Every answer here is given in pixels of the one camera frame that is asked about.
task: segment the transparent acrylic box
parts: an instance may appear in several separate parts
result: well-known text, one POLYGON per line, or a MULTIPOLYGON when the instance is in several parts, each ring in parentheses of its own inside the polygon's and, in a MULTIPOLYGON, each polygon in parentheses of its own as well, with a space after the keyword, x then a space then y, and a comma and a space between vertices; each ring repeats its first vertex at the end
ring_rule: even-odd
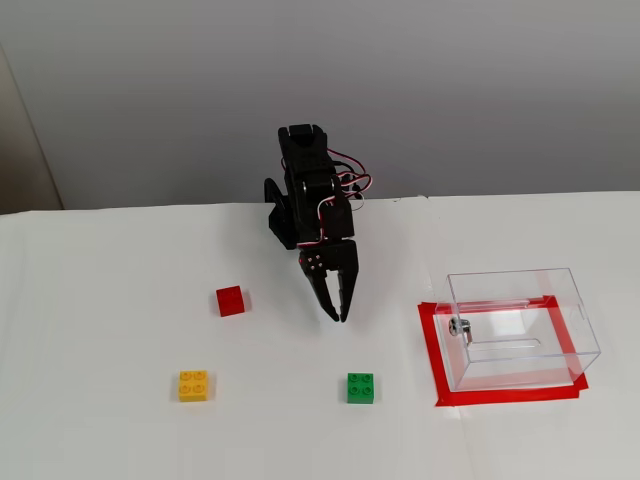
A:
POLYGON ((568 268, 449 275, 437 300, 451 391, 569 385, 600 354, 568 268))

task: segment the metal bolt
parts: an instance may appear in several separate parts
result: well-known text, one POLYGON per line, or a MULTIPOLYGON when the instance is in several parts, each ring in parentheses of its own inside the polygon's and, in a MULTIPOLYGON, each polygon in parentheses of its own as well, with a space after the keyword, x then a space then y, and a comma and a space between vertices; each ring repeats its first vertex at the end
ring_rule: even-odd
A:
POLYGON ((461 333, 471 333, 471 323, 469 320, 465 320, 461 318, 459 321, 457 318, 453 317, 449 320, 449 333, 454 337, 456 335, 460 335, 461 333))

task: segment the green lego brick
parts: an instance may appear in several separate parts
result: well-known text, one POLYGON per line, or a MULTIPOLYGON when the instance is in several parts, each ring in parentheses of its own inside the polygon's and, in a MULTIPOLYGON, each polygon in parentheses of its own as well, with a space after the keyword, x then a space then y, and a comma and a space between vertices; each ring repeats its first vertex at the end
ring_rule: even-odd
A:
POLYGON ((373 403, 373 373, 350 373, 347 376, 347 402, 373 403))

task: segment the toy block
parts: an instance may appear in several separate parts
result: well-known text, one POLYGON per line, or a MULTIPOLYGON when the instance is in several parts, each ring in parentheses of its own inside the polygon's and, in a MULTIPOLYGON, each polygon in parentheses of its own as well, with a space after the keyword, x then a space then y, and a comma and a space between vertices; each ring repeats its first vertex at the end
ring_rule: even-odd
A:
POLYGON ((347 376, 347 402, 373 403, 373 373, 350 373, 347 376))
POLYGON ((209 392, 206 370, 180 372, 178 397, 181 402, 204 402, 209 392))
POLYGON ((242 301, 242 291, 240 287, 216 290, 216 296, 218 297, 218 307, 220 307, 221 317, 244 313, 244 302, 242 301))

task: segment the gray wall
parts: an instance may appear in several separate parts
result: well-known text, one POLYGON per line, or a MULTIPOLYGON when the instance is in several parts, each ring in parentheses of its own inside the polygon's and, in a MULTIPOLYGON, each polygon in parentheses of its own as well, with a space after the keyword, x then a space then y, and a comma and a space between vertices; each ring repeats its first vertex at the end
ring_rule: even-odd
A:
POLYGON ((51 174, 0 47, 0 214, 60 207, 51 174))
POLYGON ((640 189, 637 0, 3 0, 67 207, 259 201, 315 122, 374 197, 640 189))

